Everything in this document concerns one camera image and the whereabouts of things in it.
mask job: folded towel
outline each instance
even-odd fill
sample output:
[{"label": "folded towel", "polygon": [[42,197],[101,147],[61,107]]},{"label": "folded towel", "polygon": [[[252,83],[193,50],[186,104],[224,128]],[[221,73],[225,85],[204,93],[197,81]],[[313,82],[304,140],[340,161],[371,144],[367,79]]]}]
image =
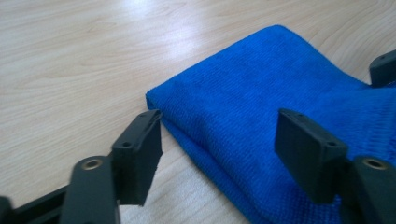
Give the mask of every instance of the folded towel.
[{"label": "folded towel", "polygon": [[316,205],[274,152],[277,110],[306,114],[348,157],[396,163],[396,88],[372,89],[283,26],[272,26],[147,93],[149,109],[253,223],[339,223],[339,199]]}]

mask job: screw hole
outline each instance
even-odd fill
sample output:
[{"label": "screw hole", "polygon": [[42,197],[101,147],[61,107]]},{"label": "screw hole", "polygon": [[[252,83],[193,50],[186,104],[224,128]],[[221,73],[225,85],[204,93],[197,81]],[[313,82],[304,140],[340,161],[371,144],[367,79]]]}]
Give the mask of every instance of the screw hole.
[{"label": "screw hole", "polygon": [[99,166],[101,166],[102,163],[103,162],[101,160],[97,160],[97,159],[86,161],[82,164],[82,169],[83,170],[93,170],[93,169],[96,169]]},{"label": "screw hole", "polygon": [[129,142],[124,142],[124,143],[122,143],[122,146],[123,146],[123,147],[130,147],[130,146],[131,146],[131,143],[129,143]]},{"label": "screw hole", "polygon": [[378,160],[375,160],[375,159],[364,159],[363,163],[366,166],[369,166],[369,167],[371,167],[373,169],[376,169],[376,170],[386,170],[386,169],[388,169],[386,164],[384,164],[382,161],[378,161]]}]

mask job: microfiber cloth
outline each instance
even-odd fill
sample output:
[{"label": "microfiber cloth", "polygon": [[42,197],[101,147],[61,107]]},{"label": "microfiber cloth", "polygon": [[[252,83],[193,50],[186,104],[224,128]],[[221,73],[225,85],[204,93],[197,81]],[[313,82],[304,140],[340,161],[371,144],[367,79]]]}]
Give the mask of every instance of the microfiber cloth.
[{"label": "microfiber cloth", "polygon": [[306,114],[348,146],[348,157],[396,163],[396,88],[373,89],[275,25],[147,93],[149,109],[252,223],[340,223],[339,199],[317,205],[274,150],[277,111]]}]

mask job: wood grain surface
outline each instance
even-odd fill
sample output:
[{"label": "wood grain surface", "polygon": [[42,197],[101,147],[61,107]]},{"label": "wood grain surface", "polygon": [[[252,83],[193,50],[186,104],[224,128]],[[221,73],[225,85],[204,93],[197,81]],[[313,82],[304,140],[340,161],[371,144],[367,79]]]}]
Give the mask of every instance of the wood grain surface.
[{"label": "wood grain surface", "polygon": [[[0,1],[0,195],[20,206],[106,155],[145,93],[266,26],[283,24],[343,71],[396,49],[393,0]],[[247,223],[165,128],[144,207],[123,223]]]}]

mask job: blue cloth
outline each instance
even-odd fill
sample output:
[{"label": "blue cloth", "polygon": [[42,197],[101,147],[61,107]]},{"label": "blue cloth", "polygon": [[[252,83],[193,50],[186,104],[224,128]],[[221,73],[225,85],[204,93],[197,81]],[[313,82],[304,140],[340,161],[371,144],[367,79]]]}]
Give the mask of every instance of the blue cloth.
[{"label": "blue cloth", "polygon": [[339,223],[274,152],[277,110],[299,111],[349,146],[396,163],[396,88],[372,89],[283,26],[260,30],[147,93],[148,108],[253,223]]}]

